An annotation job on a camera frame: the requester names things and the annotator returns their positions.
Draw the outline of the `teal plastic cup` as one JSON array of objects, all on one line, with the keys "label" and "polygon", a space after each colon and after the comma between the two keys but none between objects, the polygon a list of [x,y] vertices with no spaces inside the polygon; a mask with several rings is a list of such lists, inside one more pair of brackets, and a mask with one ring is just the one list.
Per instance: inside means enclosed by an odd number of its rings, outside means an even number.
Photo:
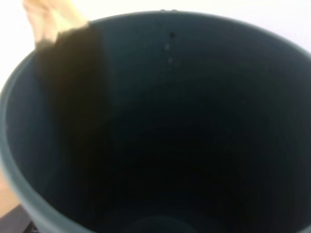
[{"label": "teal plastic cup", "polygon": [[308,51],[198,13],[91,25],[95,158],[62,135],[34,52],[0,96],[0,165],[40,232],[310,232]]}]

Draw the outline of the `translucent plastic drink bottle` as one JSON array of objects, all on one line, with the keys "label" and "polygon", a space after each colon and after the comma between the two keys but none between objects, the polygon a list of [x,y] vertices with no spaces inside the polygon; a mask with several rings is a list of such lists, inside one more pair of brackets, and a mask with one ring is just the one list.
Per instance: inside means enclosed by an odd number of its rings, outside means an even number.
[{"label": "translucent plastic drink bottle", "polygon": [[36,45],[43,41],[54,43],[60,34],[88,24],[71,0],[24,0],[22,5]]}]

